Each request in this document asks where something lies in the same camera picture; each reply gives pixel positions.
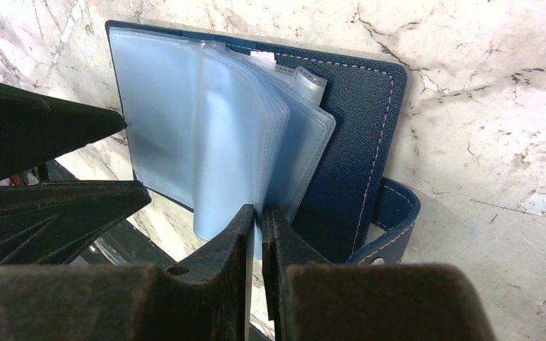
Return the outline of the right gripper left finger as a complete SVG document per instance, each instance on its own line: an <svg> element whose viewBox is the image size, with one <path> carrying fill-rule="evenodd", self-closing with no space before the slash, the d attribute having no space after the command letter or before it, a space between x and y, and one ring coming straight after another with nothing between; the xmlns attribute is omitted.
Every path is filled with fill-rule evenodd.
<svg viewBox="0 0 546 341"><path fill-rule="evenodd" d="M0 266L0 340L246 340L255 209L167 269Z"/></svg>

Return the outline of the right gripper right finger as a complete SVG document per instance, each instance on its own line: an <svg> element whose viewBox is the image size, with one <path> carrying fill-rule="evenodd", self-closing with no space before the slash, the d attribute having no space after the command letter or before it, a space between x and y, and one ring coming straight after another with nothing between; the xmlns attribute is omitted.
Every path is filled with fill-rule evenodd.
<svg viewBox="0 0 546 341"><path fill-rule="evenodd" d="M277 340L494 340L478 294L448 264L335 265L278 207L261 217L262 274Z"/></svg>

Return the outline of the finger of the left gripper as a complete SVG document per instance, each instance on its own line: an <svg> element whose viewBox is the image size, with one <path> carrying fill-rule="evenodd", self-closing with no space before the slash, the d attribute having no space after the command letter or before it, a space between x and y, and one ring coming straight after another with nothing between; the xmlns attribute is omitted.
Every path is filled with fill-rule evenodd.
<svg viewBox="0 0 546 341"><path fill-rule="evenodd" d="M68 264L151 202L136 180L0 187L0 266Z"/></svg>
<svg viewBox="0 0 546 341"><path fill-rule="evenodd" d="M0 180L126 128L116 111L0 83Z"/></svg>

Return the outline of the navy blue card holder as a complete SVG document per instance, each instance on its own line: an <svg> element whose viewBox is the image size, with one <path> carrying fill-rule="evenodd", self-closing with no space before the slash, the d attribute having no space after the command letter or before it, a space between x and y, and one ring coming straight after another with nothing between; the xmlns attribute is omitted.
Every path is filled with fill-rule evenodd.
<svg viewBox="0 0 546 341"><path fill-rule="evenodd" d="M278 207L335 264L398 264L420 211L383 173L407 86L396 63L212 33L105 24L134 177L204 240Z"/></svg>

